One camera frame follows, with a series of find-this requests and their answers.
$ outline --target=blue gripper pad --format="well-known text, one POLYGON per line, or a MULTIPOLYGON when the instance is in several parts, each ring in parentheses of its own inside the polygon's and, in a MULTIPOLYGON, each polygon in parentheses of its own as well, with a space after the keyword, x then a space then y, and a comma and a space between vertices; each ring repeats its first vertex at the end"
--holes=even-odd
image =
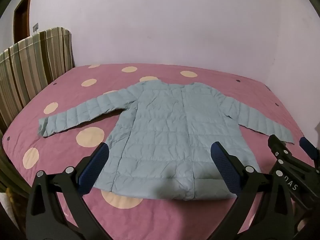
POLYGON ((78 193, 80 195, 88 194, 96 182, 100 172, 109 158, 109 147, 103 143, 96 149, 93 157, 84 168, 78 179, 78 193))
POLYGON ((319 157, 319 152, 305 137, 301 137, 299 141, 300 147, 309 155, 311 160, 316 161, 319 157))
POLYGON ((225 184, 229 191, 237 196, 240 195, 241 189, 241 176, 236 171, 228 157, 226 150, 215 142, 211 145, 211 158, 217 166, 225 184))

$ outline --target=jacket sleeve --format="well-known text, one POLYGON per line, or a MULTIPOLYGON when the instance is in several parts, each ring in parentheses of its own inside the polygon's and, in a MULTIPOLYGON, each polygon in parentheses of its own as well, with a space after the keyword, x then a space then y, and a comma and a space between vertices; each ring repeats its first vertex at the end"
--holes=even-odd
POLYGON ((287 128, 265 117, 257 109, 247 106, 232 97, 227 97, 218 91, 215 94, 215 98, 221 111, 226 116, 237 121, 239 125, 266 135, 275 134, 281 141, 294 143, 292 134, 287 128))
POLYGON ((38 133, 48 137, 116 109, 128 109, 133 102, 137 101, 142 91, 142 84, 137 83, 126 89, 92 98, 63 113, 42 118, 39 120, 38 133))

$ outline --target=mattress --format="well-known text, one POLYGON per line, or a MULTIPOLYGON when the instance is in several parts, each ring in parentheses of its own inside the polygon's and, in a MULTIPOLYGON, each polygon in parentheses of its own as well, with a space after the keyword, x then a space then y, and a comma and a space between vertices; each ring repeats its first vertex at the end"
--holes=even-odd
MULTIPOLYGON (((160 79, 166 83, 201 82, 212 86, 288 128, 297 143, 303 136, 279 99, 263 83, 213 70, 152 64, 109 64, 76 67, 41 91, 18 114, 3 137, 4 150, 20 174, 31 185, 38 170, 47 174, 76 166, 105 141, 119 112, 103 115, 63 133, 42 138, 38 119, 68 110, 103 93, 126 88, 140 81, 160 79)), ((268 173, 275 157, 268 148, 268 136, 241 127, 247 144, 262 172, 268 173)), ((287 144, 292 154, 312 165, 298 144, 287 144)), ((66 218, 74 223, 62 197, 66 218)), ((206 239, 221 222, 234 199, 219 201, 149 200, 117 196, 93 188, 84 196, 93 215, 115 239, 206 239)), ((259 196, 242 230, 247 229, 259 196)))

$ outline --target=brown door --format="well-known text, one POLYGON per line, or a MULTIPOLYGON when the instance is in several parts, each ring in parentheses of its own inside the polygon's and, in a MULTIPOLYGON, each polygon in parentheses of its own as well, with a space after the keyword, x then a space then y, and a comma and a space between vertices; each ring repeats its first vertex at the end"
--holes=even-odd
POLYGON ((30 36, 29 31, 29 8, 30 0, 21 0, 14 11, 13 17, 13 40, 14 43, 30 36))

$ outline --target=quilted jacket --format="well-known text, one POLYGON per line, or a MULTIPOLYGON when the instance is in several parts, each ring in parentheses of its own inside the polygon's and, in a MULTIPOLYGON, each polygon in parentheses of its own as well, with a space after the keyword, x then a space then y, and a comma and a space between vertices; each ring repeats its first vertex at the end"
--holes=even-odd
POLYGON ((106 139, 109 159, 95 187, 151 199, 222 199, 228 191, 210 157, 219 141, 243 165, 259 166, 239 125, 293 142, 290 131, 202 83, 140 82, 39 120, 50 136, 115 109, 124 109, 106 139))

